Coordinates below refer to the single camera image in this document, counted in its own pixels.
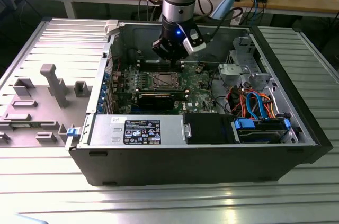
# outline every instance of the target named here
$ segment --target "blue cable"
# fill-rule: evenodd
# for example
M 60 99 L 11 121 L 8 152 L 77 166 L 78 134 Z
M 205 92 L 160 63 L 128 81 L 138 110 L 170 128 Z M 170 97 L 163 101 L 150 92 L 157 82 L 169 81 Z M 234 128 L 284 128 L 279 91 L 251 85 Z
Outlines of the blue cable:
M 254 20 L 255 17 L 256 17 L 256 13 L 257 13 L 257 10 L 258 10 L 258 1 L 257 1 L 257 0 L 254 0 L 254 5 L 255 5 L 255 11 L 254 11 L 254 15 L 253 15 L 253 17 L 252 17 L 251 22 L 249 23 L 249 25 L 252 25 L 253 20 Z
M 249 100 L 251 99 L 251 95 L 252 94 L 254 94 L 256 96 L 256 98 L 258 99 L 258 106 L 259 106 L 261 117 L 266 119 L 267 118 L 267 114 L 266 114 L 266 112 L 264 110 L 263 101 L 261 100 L 261 97 L 257 93 L 250 92 L 247 95 L 247 97 L 246 97 L 246 108 L 247 108 L 248 112 L 254 117 L 255 120 L 259 120 L 259 118 L 256 116 L 256 114 L 252 112 L 251 106 L 249 104 Z

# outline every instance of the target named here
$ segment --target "cpu socket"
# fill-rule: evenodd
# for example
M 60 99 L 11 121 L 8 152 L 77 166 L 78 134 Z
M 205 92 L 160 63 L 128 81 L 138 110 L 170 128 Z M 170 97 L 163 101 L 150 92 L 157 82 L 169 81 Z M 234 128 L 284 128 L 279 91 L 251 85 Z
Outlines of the cpu socket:
M 153 88 L 178 89 L 179 77 L 177 73 L 154 73 Z

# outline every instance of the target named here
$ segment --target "circuit board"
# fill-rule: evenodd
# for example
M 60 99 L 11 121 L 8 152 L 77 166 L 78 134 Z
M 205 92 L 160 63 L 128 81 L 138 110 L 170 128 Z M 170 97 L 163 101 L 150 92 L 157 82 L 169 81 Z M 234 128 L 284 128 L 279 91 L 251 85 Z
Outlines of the circuit board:
M 186 66 L 179 73 L 139 71 L 132 66 L 122 71 L 115 89 L 120 114 L 216 113 L 209 86 L 209 71 L 196 72 L 197 64 Z M 142 93 L 170 94 L 174 107 L 168 110 L 145 110 L 139 107 Z

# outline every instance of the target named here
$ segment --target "wire bundle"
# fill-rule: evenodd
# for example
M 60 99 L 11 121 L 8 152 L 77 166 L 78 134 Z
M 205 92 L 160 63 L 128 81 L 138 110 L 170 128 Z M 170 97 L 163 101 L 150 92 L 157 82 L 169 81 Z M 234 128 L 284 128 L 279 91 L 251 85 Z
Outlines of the wire bundle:
M 231 88 L 228 92 L 225 98 L 226 101 L 229 101 L 232 89 L 233 88 Z M 253 109 L 251 109 L 251 100 L 257 100 L 257 103 L 255 104 Z M 241 107 L 241 111 L 238 112 L 238 114 L 235 114 L 234 112 L 239 107 Z M 266 94 L 260 93 L 252 89 L 244 89 L 243 91 L 239 89 L 239 103 L 231 110 L 231 113 L 237 117 L 245 118 L 249 116 L 251 119 L 259 120 L 259 117 L 255 114 L 256 108 L 259 108 L 262 119 L 276 118 L 273 109 L 273 100 L 269 98 Z
M 261 20 L 262 20 L 262 18 L 264 16 L 264 13 L 265 13 L 266 3 L 262 3 L 263 4 L 262 10 L 257 12 L 258 7 L 259 7 L 258 1 L 257 0 L 252 0 L 252 2 L 253 2 L 253 5 L 252 5 L 251 9 L 247 13 L 247 15 L 244 17 L 244 19 L 240 22 L 240 25 L 243 24 L 245 21 L 247 23 L 248 20 L 250 20 L 250 25 L 252 25 L 254 20 L 256 20 L 258 18 L 258 16 L 261 14 L 260 21 L 259 21 L 259 24 L 260 24 L 260 22 L 261 22 Z M 253 8 L 255 8 L 255 12 L 254 12 L 254 14 L 251 17 L 249 17 L 249 14 L 251 13 Z
M 213 95 L 213 91 L 212 91 L 212 83 L 213 83 L 214 76 L 215 76 L 215 74 L 217 73 L 218 70 L 219 70 L 219 69 L 217 68 L 217 69 L 213 72 L 211 82 L 208 84 L 208 88 L 209 88 L 209 90 L 210 90 L 212 99 L 216 102 L 216 105 L 218 105 L 219 107 L 221 107 L 225 113 L 229 113 L 228 110 L 227 110 L 223 105 L 221 105 L 221 104 L 217 101 L 217 99 L 219 99 L 219 98 L 224 98 L 224 99 L 225 99 L 226 97 L 225 97 L 225 96 L 218 96 L 218 97 L 214 98 L 214 95 Z

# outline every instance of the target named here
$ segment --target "warning label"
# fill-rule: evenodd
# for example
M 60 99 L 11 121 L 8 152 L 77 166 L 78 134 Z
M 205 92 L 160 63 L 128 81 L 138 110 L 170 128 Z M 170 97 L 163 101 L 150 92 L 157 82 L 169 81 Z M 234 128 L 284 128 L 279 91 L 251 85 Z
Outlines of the warning label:
M 161 144 L 160 121 L 125 121 L 123 142 L 126 145 Z

